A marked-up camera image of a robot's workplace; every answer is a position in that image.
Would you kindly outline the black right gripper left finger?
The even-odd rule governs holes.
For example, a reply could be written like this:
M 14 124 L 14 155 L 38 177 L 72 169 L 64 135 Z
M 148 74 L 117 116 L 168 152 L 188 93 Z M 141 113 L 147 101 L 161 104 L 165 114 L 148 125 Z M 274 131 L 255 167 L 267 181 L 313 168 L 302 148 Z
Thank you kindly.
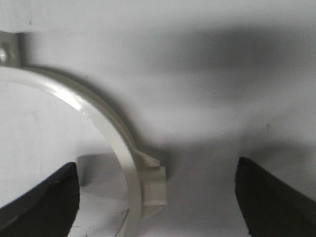
M 69 162 L 0 209 L 2 237 L 66 237 L 79 210 L 77 165 Z

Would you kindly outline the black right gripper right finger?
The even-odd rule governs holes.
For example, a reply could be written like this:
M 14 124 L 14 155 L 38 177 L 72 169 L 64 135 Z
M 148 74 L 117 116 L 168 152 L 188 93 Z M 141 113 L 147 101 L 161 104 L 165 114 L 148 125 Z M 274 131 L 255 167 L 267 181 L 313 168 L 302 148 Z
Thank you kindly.
M 314 237 L 316 202 L 241 157 L 235 195 L 252 237 Z

